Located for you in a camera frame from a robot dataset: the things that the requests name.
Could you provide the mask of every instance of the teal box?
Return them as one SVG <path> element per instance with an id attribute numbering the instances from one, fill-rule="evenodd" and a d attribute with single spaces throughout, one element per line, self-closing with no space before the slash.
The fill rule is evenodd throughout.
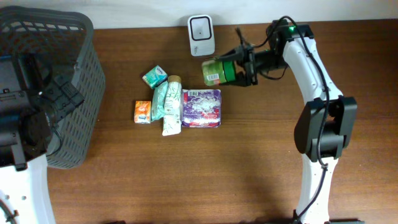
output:
<path id="1" fill-rule="evenodd" d="M 167 79 L 167 74 L 160 66 L 156 65 L 156 67 L 145 74 L 142 79 L 153 89 Z"/>

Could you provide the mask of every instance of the grocery item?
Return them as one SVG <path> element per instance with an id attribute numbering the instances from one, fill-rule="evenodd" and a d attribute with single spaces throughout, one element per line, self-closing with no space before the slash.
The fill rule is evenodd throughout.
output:
<path id="1" fill-rule="evenodd" d="M 183 90 L 182 126 L 216 128 L 221 124 L 221 90 Z"/>
<path id="2" fill-rule="evenodd" d="M 138 124 L 150 124 L 150 101 L 136 101 L 134 122 Z"/>
<path id="3" fill-rule="evenodd" d="M 163 136 L 181 132 L 181 78 L 169 76 L 166 99 L 164 102 Z"/>
<path id="4" fill-rule="evenodd" d="M 160 66 L 156 65 L 156 67 L 145 74 L 142 79 L 153 89 L 167 79 L 167 74 Z"/>
<path id="5" fill-rule="evenodd" d="M 152 114 L 151 121 L 156 121 L 163 118 L 164 112 L 164 100 L 167 93 L 167 81 L 160 84 L 155 88 L 154 98 L 152 99 Z"/>
<path id="6" fill-rule="evenodd" d="M 202 63 L 201 69 L 205 84 L 208 86 L 218 85 L 235 81 L 235 65 L 234 62 L 220 62 L 217 60 L 207 60 Z"/>

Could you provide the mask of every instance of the plastic basket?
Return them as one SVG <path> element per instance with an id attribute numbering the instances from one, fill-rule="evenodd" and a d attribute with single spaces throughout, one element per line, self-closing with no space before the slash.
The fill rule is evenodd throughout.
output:
<path id="1" fill-rule="evenodd" d="M 0 9 L 0 56 L 38 53 L 54 65 L 73 69 L 72 84 L 85 102 L 58 123 L 61 150 L 47 157 L 50 167 L 69 169 L 85 160 L 105 90 L 105 75 L 94 50 L 93 24 L 77 12 L 60 12 L 17 6 Z M 56 135 L 48 146 L 59 146 Z"/>

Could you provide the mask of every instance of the brown tube cap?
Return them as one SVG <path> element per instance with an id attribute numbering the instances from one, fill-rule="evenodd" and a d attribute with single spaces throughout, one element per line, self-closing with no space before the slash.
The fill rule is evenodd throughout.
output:
<path id="1" fill-rule="evenodd" d="M 181 83 L 181 78 L 178 75 L 171 75 L 169 76 L 169 82 Z"/>

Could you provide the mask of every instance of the white wall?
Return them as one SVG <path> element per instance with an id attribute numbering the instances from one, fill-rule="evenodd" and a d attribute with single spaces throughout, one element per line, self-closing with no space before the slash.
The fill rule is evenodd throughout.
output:
<path id="1" fill-rule="evenodd" d="M 216 25 L 398 18 L 398 0 L 0 0 L 87 15 L 97 29 L 185 26 L 187 17 L 209 14 Z"/>

